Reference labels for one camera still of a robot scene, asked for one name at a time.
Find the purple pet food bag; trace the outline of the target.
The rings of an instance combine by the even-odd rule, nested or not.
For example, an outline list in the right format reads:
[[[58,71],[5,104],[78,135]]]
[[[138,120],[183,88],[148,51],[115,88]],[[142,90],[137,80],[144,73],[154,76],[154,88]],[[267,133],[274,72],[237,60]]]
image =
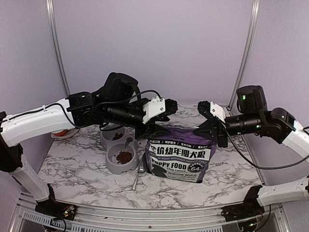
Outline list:
[[[162,178],[201,183],[217,142],[195,135],[192,129],[168,130],[167,135],[148,139],[144,153],[147,172]]]

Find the grey double pet bowl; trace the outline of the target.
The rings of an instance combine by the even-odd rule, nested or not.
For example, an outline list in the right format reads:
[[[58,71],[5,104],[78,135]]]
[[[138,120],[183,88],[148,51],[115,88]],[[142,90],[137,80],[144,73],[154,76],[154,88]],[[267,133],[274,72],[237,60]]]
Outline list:
[[[139,164],[138,142],[122,127],[100,133],[101,145],[106,148],[105,164],[112,174],[135,170]]]

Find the metal food scoop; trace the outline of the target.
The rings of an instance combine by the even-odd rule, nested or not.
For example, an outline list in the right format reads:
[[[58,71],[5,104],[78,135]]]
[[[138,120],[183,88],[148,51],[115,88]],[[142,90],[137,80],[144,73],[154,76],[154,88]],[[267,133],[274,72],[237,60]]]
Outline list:
[[[132,185],[131,190],[136,190],[136,186],[137,186],[137,183],[138,183],[138,179],[139,179],[139,177],[140,177],[141,174],[144,174],[144,172],[145,172],[145,168],[144,168],[144,165],[143,165],[143,161],[140,161],[140,163],[139,163],[139,169],[138,169],[138,171],[137,171],[137,175],[136,175],[136,178],[135,178],[135,181],[134,181],[134,183],[133,183],[133,185]]]

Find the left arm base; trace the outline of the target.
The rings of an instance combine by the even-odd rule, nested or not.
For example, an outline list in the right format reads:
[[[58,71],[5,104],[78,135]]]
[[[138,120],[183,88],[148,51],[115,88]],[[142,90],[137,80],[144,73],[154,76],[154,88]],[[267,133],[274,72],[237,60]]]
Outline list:
[[[42,207],[40,205],[36,205],[35,211],[49,216],[55,216],[67,220],[74,220],[77,211],[77,206],[67,203],[59,203],[58,206],[56,207],[53,206]]]

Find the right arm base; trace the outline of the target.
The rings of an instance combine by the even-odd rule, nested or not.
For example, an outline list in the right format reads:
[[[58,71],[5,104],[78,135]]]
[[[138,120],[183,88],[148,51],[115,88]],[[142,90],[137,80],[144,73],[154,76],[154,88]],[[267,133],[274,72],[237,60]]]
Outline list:
[[[230,222],[234,220],[240,220],[262,215],[264,212],[265,210],[263,207],[236,204],[223,207],[221,211],[221,216],[225,218],[226,222]]]

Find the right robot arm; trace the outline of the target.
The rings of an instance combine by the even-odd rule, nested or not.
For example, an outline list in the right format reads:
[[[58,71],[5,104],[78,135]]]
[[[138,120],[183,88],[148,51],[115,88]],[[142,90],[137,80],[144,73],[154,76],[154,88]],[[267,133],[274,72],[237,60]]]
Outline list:
[[[293,150],[302,161],[309,159],[309,133],[293,115],[285,109],[277,107],[267,109],[267,101],[262,86],[244,86],[236,91],[237,107],[240,112],[236,116],[226,116],[223,107],[200,101],[198,112],[206,121],[194,130],[194,134],[213,139],[219,147],[227,147],[234,135],[255,134],[269,137]],[[274,186],[254,186],[249,189],[239,212],[250,216],[258,206],[275,203],[303,201],[309,198],[309,178],[307,176],[286,184]]]

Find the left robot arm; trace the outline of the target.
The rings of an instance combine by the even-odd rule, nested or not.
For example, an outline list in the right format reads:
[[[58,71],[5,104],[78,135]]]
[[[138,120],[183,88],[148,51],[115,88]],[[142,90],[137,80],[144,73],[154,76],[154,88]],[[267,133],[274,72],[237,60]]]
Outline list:
[[[159,94],[145,99],[138,81],[123,73],[110,73],[105,84],[94,92],[71,94],[40,108],[8,115],[0,114],[0,169],[16,179],[35,199],[37,206],[51,215],[61,211],[51,186],[43,182],[27,162],[21,143],[27,139],[63,130],[109,123],[131,127],[135,138],[148,139],[167,134],[158,125],[176,113],[176,101]]]

